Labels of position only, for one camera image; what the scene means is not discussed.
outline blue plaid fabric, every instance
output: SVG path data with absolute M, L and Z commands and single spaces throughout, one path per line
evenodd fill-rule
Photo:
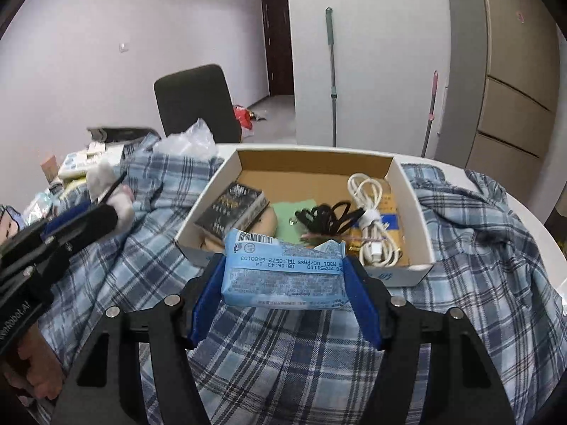
M 151 153 L 151 138 L 122 168 L 135 194 L 131 231 L 79 253 L 53 291 L 40 328 L 69 369 L 111 305 L 152 307 L 198 270 L 172 240 L 219 165 Z M 493 180 L 467 173 L 480 193 L 448 185 L 431 166 L 405 168 L 426 217 L 438 263 L 416 287 L 393 290 L 418 308 L 460 306 L 500 372 L 518 423 L 543 404 L 565 370 L 566 320 L 533 238 Z M 78 189 L 67 206 L 84 199 Z M 381 353 L 366 343 L 349 304 L 335 311 L 232 308 L 221 304 L 206 340 L 188 354 L 213 424 L 345 424 L 360 419 Z M 420 352 L 408 423 L 418 423 L 429 350 Z M 141 349 L 151 424 L 162 423 L 150 351 Z

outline charging cable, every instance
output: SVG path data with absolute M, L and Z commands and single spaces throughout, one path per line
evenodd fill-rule
M 335 211 L 344 206 L 342 215 L 337 217 Z M 302 209 L 296 211 L 296 219 L 299 220 L 311 233 L 335 236 L 346 232 L 364 214 L 364 209 L 350 211 L 350 202 L 341 201 L 333 207 L 328 204 L 315 206 L 311 211 Z
M 365 265 L 393 267 L 397 264 L 400 253 L 395 241 L 386 231 L 382 223 L 382 216 L 378 211 L 378 205 L 382 199 L 382 184 L 366 174 L 356 173 L 349 177 L 347 188 L 356 207 L 365 210 L 358 220 L 362 236 L 372 238 L 362 245 L 358 259 Z

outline wardrobe drawer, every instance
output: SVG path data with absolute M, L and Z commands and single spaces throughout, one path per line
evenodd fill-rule
M 487 75 L 555 113 L 559 90 L 557 26 L 541 0 L 485 0 Z
M 540 168 L 535 156 L 481 134 L 475 137 L 467 163 L 467 169 L 492 177 L 523 204 L 529 201 Z
M 547 153 L 555 116 L 511 87 L 487 78 L 478 130 L 539 157 Z

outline red bag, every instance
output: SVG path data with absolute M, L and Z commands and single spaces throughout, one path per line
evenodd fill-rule
M 234 115 L 236 119 L 240 122 L 240 126 L 246 129 L 252 129 L 252 118 L 250 117 L 250 111 L 241 107 L 240 105 L 234 106 Z

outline blue gripper pad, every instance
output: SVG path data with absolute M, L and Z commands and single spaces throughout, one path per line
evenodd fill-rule
M 197 347 L 200 341 L 207 338 L 213 323 L 213 318 L 220 303 L 220 287 L 225 275 L 225 263 L 226 257 L 223 257 L 214 269 L 193 309 L 193 325 L 191 334 L 189 334 L 189 340 L 191 340 L 194 347 Z
M 75 217 L 83 214 L 87 209 L 91 207 L 92 203 L 90 200 L 83 201 L 76 206 L 64 211 L 61 215 L 55 217 L 51 222 L 49 222 L 43 233 L 41 234 L 41 239 L 46 239 L 47 237 L 51 236 L 51 234 L 57 230 L 59 227 L 65 225 L 70 220 L 74 219 Z
M 377 350 L 382 349 L 382 336 L 380 333 L 380 314 L 373 305 L 352 263 L 348 259 L 342 260 L 342 270 L 345 278 L 345 288 L 350 305 L 358 321 L 358 326 L 367 342 Z

